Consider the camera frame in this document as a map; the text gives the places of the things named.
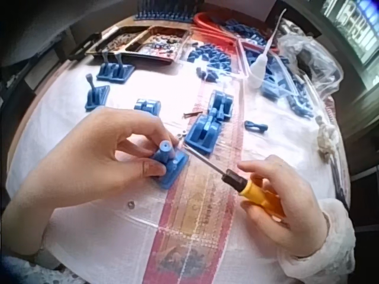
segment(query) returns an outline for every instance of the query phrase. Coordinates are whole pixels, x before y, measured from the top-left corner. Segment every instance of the clear plastic bag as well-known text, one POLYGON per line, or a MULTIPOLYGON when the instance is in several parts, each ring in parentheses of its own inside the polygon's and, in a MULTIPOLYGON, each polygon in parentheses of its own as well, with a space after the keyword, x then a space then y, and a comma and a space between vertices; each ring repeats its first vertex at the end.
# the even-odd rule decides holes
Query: clear plastic bag
POLYGON ((338 91, 343 70, 314 38, 288 34, 278 39, 278 47, 281 56, 308 75, 322 100, 338 91))

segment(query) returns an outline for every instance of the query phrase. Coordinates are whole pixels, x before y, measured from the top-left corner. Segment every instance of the hand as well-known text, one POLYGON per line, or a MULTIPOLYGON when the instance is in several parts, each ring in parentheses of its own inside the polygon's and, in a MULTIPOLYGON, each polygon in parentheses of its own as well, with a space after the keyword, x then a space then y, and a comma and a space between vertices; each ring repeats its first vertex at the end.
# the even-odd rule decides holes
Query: hand
POLYGON ((66 207, 119 193, 138 178, 164 175, 164 165, 147 159, 154 151, 127 139, 132 134, 145 135, 155 148, 162 140, 177 143, 161 120, 147 112, 97 109, 29 174, 22 194, 42 206, 66 207), (119 162, 116 150, 140 159, 119 162))
POLYGON ((277 156, 240 162, 238 168, 251 172, 252 181, 279 195, 285 223, 274 221, 264 209, 249 201, 241 203, 248 218, 277 245, 297 257, 311 256, 327 236, 327 223, 311 186, 277 156))

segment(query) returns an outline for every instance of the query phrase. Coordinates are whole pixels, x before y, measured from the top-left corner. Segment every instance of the window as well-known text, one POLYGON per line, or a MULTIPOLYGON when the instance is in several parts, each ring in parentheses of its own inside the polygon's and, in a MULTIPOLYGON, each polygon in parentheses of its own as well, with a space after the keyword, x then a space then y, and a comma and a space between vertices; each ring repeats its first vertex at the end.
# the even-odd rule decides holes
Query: window
POLYGON ((363 63, 379 47, 379 14, 373 0, 326 0, 322 13, 331 20, 363 63))

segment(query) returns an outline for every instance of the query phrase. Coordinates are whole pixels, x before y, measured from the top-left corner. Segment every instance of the small screw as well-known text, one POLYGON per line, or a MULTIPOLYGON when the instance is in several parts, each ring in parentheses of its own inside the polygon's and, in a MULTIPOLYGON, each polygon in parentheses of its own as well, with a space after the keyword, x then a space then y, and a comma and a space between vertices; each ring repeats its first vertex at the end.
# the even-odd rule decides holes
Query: small screw
POLYGON ((135 206, 136 206, 136 204, 134 204, 133 200, 128 202, 129 209, 134 209, 135 206))

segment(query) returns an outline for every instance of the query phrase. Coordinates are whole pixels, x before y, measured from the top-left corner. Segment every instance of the screwdriver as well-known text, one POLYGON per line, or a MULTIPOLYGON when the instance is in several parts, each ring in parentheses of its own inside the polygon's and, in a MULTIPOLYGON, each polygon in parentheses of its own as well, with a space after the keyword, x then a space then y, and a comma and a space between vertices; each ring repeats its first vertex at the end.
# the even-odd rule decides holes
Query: screwdriver
POLYGON ((222 175, 221 180, 234 188, 239 193, 239 195, 244 196, 255 205, 262 207, 270 215, 275 216, 281 220, 285 218, 285 214, 278 195, 270 191, 264 191, 251 180, 247 180, 244 177, 239 176, 231 169, 227 169, 226 172, 224 172, 215 164, 211 163, 202 154, 198 153, 187 145, 184 145, 184 149, 204 162, 206 165, 210 166, 215 171, 219 172, 222 175))

